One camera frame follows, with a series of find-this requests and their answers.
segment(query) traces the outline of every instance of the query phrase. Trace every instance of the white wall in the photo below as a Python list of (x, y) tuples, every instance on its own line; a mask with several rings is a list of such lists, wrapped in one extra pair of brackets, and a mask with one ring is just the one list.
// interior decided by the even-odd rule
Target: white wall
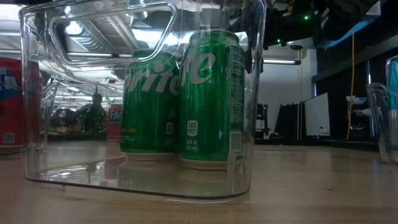
[(269, 134), (275, 130), (281, 104), (299, 103), (313, 97), (311, 77), (316, 73), (316, 50), (307, 50), (303, 54), (302, 65), (264, 64), (264, 72), (260, 75), (258, 102), (268, 105)]

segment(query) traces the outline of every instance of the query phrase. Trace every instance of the cable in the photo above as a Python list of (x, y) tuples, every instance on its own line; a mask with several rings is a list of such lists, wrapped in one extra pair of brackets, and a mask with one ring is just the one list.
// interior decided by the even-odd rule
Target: cable
[(349, 114), (348, 114), (348, 130), (347, 140), (349, 138), (349, 132), (351, 131), (351, 113), (353, 112), (353, 95), (354, 95), (354, 77), (355, 77), (355, 27), (353, 27), (353, 43), (351, 48), (351, 57), (353, 65), (353, 74), (351, 78), (351, 98), (349, 99)]
[(300, 100), (300, 140), (303, 129), (303, 49), (300, 49), (300, 79), (301, 79), (301, 100)]

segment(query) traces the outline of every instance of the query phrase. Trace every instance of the green soda can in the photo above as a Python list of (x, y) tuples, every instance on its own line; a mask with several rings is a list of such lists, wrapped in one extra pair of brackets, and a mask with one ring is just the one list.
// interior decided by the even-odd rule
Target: green soda can
[[(135, 52), (146, 57), (153, 51)], [(171, 54), (160, 52), (126, 70), (120, 148), (134, 160), (161, 160), (177, 149), (179, 71)]]
[(180, 69), (180, 158), (196, 169), (226, 169), (242, 152), (244, 52), (227, 30), (197, 32)]

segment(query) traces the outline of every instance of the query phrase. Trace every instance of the person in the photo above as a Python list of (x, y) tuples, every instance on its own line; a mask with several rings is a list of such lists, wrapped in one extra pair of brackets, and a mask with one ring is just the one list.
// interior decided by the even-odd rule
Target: person
[(103, 97), (99, 93), (94, 93), (92, 103), (84, 105), (76, 111), (76, 120), (80, 120), (81, 131), (91, 132), (93, 135), (103, 135), (106, 131), (107, 114), (101, 106)]

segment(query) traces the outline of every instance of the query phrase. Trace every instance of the wooden table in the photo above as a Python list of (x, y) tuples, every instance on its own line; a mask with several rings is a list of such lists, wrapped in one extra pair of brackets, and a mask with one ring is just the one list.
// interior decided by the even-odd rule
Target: wooden table
[(398, 223), (398, 166), (350, 149), (257, 146), (251, 191), (226, 203), (33, 183), (22, 154), (0, 178), (0, 223)]

